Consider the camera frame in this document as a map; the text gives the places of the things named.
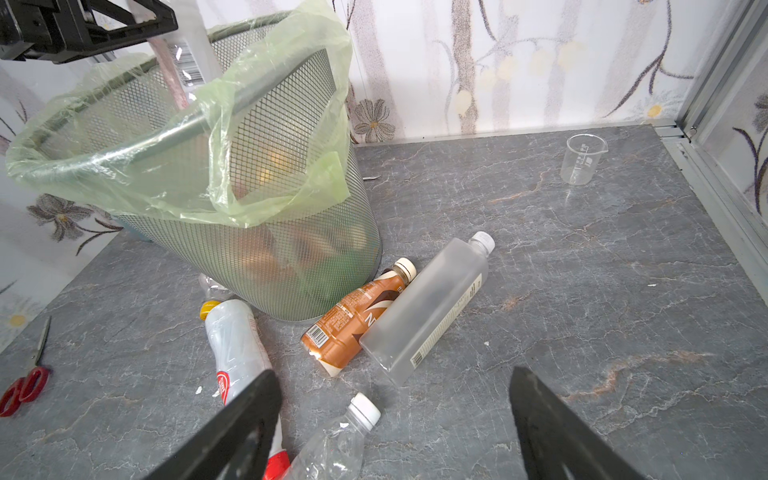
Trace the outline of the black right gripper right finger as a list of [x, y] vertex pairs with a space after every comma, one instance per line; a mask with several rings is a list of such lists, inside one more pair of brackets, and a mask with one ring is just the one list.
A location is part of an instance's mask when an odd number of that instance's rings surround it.
[[509, 400], [530, 479], [640, 479], [530, 369], [513, 369]]

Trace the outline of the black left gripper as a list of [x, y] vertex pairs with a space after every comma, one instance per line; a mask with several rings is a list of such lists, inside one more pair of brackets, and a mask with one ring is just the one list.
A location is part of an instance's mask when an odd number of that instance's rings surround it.
[[1, 59], [68, 63], [134, 46], [178, 29], [161, 1], [137, 1], [148, 20], [112, 1], [2, 1]]

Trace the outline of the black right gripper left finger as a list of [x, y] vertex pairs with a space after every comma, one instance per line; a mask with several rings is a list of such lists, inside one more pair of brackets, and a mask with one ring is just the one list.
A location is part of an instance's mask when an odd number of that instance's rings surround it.
[[282, 393], [263, 371], [149, 479], [260, 479], [266, 471]]

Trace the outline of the clear bottle red cap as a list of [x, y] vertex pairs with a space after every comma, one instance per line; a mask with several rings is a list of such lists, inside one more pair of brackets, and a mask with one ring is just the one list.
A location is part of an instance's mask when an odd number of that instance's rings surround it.
[[178, 28], [150, 44], [177, 107], [196, 100], [195, 91], [220, 78], [223, 70], [210, 43], [196, 1], [165, 1], [174, 10]]
[[262, 344], [251, 307], [242, 300], [208, 300], [200, 309], [216, 362], [219, 395], [228, 405], [272, 365]]

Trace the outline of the clear crushed water bottle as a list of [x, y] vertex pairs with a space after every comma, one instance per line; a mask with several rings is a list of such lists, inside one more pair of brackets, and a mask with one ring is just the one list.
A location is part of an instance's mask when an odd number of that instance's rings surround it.
[[358, 479], [366, 436], [381, 417], [363, 393], [357, 393], [346, 412], [319, 428], [294, 458], [282, 479]]

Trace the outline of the orange brown coffee bottle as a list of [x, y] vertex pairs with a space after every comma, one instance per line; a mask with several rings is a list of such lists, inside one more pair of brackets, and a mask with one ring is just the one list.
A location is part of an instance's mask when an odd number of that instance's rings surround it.
[[301, 341], [329, 377], [337, 377], [358, 355], [361, 337], [416, 276], [415, 265], [399, 258], [374, 280], [343, 297], [306, 330]]

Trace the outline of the red label yellow cap bottle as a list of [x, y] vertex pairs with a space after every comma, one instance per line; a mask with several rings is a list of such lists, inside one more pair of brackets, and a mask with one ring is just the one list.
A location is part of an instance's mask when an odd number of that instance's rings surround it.
[[211, 310], [218, 304], [232, 299], [235, 294], [220, 283], [205, 274], [198, 276], [199, 285], [204, 292], [204, 302], [200, 308], [199, 317], [205, 321]]

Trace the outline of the frosted clear square bottle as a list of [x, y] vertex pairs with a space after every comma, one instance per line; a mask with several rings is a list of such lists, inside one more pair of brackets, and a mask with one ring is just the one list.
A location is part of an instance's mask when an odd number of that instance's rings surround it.
[[402, 387], [478, 293], [495, 241], [484, 231], [452, 239], [361, 337], [386, 377]]

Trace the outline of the green plastic bin liner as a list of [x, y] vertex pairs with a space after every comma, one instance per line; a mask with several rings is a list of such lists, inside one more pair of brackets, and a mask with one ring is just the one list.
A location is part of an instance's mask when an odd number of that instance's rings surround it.
[[154, 57], [91, 68], [10, 144], [10, 179], [114, 215], [249, 228], [344, 202], [353, 53], [324, 1], [211, 31], [251, 35], [178, 109]]

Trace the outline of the green mesh waste bin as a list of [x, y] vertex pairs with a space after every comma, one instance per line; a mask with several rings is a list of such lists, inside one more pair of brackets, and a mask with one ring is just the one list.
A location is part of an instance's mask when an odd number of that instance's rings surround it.
[[[215, 41], [211, 31], [224, 72], [252, 36]], [[369, 281], [379, 266], [381, 239], [351, 142], [346, 179], [351, 192], [344, 202], [305, 218], [249, 228], [104, 211], [257, 309], [277, 319], [305, 321]]]

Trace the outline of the clear plastic measuring cup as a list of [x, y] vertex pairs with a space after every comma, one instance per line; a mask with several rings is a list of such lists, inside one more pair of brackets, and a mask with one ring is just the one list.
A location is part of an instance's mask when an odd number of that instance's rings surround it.
[[601, 157], [608, 152], [607, 142], [594, 134], [580, 133], [566, 142], [566, 151], [560, 170], [561, 179], [569, 185], [588, 184]]

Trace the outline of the red handled scissors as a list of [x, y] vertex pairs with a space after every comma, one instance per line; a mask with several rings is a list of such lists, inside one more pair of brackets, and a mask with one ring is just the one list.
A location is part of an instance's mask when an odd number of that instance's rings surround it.
[[16, 379], [4, 392], [1, 398], [1, 417], [13, 416], [23, 403], [36, 400], [45, 388], [51, 370], [41, 364], [42, 356], [47, 344], [52, 317], [49, 316], [42, 329], [38, 342], [33, 367], [22, 377]]

